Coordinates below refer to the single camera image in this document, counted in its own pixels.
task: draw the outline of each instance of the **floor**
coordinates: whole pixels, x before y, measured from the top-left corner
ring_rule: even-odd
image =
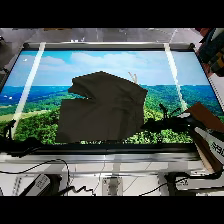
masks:
[[[13,28],[1,28],[0,36],[6,41],[5,46],[0,47],[0,68],[10,68],[12,66],[12,59],[19,51],[20,46],[24,42],[185,42],[194,43],[196,48],[200,46],[199,41],[202,36],[194,29],[191,28],[74,28],[67,30],[51,30],[44,31],[39,29],[13,29]],[[122,170],[137,169],[145,170],[148,167],[148,163],[138,164],[139,167],[133,167],[133,164],[124,164]],[[12,164],[0,164],[0,170],[7,171],[19,171],[32,167],[32,165],[12,165]],[[152,163],[147,169],[157,170],[165,169],[168,166],[167,163]],[[80,164],[70,165],[70,171],[88,171],[98,170],[101,171],[103,164],[84,165]],[[105,167],[104,170],[111,170],[112,167]],[[79,188],[86,185],[87,188],[95,188],[98,184],[98,177],[92,178],[78,178],[73,181],[73,185]],[[0,175],[0,186],[5,195],[12,195],[13,184],[15,182],[15,175]],[[135,177],[124,178],[124,195],[138,195],[144,193],[158,186],[158,180],[156,176],[140,177],[135,180]],[[100,182],[96,189],[97,195],[102,194],[102,182]],[[88,193],[80,192],[79,195],[88,195]],[[159,191],[154,192],[152,195],[160,195]]]

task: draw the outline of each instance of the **sky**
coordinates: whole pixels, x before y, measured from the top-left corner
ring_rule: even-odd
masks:
[[[37,51],[22,51],[6,86],[24,86]],[[172,51],[180,85],[209,85],[193,52]],[[165,51],[44,51],[33,86],[71,86],[72,78],[104,71],[138,84],[174,85]]]

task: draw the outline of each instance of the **screen frame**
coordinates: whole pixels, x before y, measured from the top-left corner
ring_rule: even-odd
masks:
[[[29,50],[39,50],[40,43],[25,43],[21,48],[10,72],[4,80],[4,83],[1,83],[1,91],[4,87],[17,59],[19,58],[22,51]],[[173,43],[169,44],[170,50],[172,51],[181,51],[181,52],[194,52],[194,48],[191,47],[191,44],[185,43]],[[165,51],[163,43],[151,43],[151,42],[64,42],[64,43],[46,43],[44,51],[47,50],[137,50],[137,51],[150,51],[158,50]],[[187,160],[197,160],[198,153],[194,143],[163,143],[163,144],[70,144],[69,147],[64,148],[64,145],[52,145],[44,149],[37,149],[33,152],[33,155],[106,155],[106,154],[133,154],[134,155],[144,155],[146,154],[166,154],[166,153],[193,153],[194,158],[191,157]]]

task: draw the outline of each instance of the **screen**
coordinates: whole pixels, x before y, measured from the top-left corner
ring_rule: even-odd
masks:
[[[24,86],[38,51],[22,51],[0,94],[1,131],[13,119]],[[163,117],[159,104],[172,112],[201,102],[212,113],[223,118],[223,111],[194,52],[171,51],[176,76],[165,51],[77,51],[45,50],[22,110],[14,139],[35,137],[45,144],[55,144],[59,109],[62,99],[80,97],[68,93],[72,78],[104,71],[137,83],[148,90],[144,104],[144,120]],[[189,143],[187,133],[162,131],[163,143]],[[140,132],[124,139],[124,144],[153,144],[155,133]]]

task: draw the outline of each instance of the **white strip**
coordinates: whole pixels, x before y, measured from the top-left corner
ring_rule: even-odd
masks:
[[[175,82],[175,85],[176,85],[176,88],[177,88],[177,93],[178,93],[178,96],[179,96],[179,99],[180,99],[180,102],[181,102],[182,111],[185,111],[187,109],[187,103],[183,100],[182,94],[180,92],[180,85],[178,84],[178,80],[177,80],[177,67],[175,65],[173,55],[170,51],[169,44],[164,43],[164,48],[165,48],[166,56],[167,56],[168,61],[169,61],[169,65],[170,65],[170,69],[171,69],[171,72],[172,72],[172,75],[173,75],[173,79],[174,79],[174,82]]]
[[[40,43],[39,51],[37,52],[37,55],[36,55],[36,57],[34,59],[32,69],[30,71],[30,74],[29,74],[28,79],[26,81],[26,84],[24,86],[23,93],[22,93],[22,95],[20,97],[18,106],[16,108],[16,112],[15,112],[15,114],[13,116],[13,119],[16,120],[16,122],[14,124],[14,128],[12,128],[12,137],[15,134],[17,125],[19,123],[19,120],[21,118],[24,106],[26,104],[26,100],[28,98],[28,95],[29,95],[29,92],[30,92],[30,88],[32,86],[33,80],[35,78],[37,69],[38,69],[39,64],[40,64],[40,59],[42,57],[42,54],[44,53],[45,44],[46,44],[46,42]]]

